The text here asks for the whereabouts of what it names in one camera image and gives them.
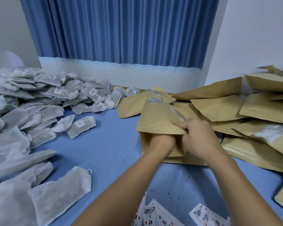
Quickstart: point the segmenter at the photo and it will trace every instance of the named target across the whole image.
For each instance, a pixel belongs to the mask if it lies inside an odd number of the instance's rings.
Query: blue tablecloth
[[[73,114],[71,110],[65,111],[65,116],[70,114]],[[65,132],[58,133],[56,139],[35,150],[57,151],[49,160],[55,169],[46,181],[59,179],[74,166],[93,171],[92,191],[58,217],[51,224],[54,226],[71,225],[99,194],[141,156],[139,134],[135,130],[139,116],[119,119],[117,110],[112,109],[98,114],[76,115],[75,120],[84,116],[94,116],[96,127],[74,139],[70,139]],[[273,200],[283,186],[283,174],[261,169],[236,158],[235,160],[283,220],[283,208]],[[186,226],[196,225],[188,213],[198,203],[206,205],[224,218],[228,216],[215,177],[208,167],[162,163],[147,189],[146,204],[152,199],[157,200]]]

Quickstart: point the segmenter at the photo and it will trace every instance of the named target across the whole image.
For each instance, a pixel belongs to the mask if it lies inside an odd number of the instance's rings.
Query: blue curtain
[[[219,0],[21,0],[39,56],[202,68]]]

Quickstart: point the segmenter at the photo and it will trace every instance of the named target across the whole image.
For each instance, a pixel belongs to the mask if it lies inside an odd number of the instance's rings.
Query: person's arm
[[[173,136],[153,136],[148,151],[102,192],[72,226],[130,226],[155,171],[174,145]]]
[[[183,144],[213,171],[233,226],[283,226],[283,221],[245,177],[236,161],[221,147],[207,121],[193,119],[175,125],[188,130]]]

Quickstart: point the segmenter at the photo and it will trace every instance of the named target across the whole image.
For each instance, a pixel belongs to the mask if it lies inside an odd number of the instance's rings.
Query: forearm
[[[234,226],[283,225],[283,221],[226,152],[207,163],[217,179]]]
[[[73,226],[130,225],[142,197],[162,160],[167,156],[163,149],[149,149],[100,194]]]

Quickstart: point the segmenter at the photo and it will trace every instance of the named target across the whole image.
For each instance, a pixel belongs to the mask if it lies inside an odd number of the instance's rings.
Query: white wall
[[[13,53],[27,67],[41,67],[20,0],[0,0],[0,68],[23,65]]]
[[[220,0],[219,10],[226,4],[219,34],[212,30],[200,85],[235,78],[258,66],[283,65],[283,0]],[[218,29],[222,13],[216,17],[213,29]]]
[[[113,85],[150,89],[160,85],[168,93],[179,93],[197,87],[199,68],[162,67],[140,64],[117,64],[89,60],[39,57],[47,74],[61,71],[76,72],[82,78],[95,77],[97,83],[104,78]]]

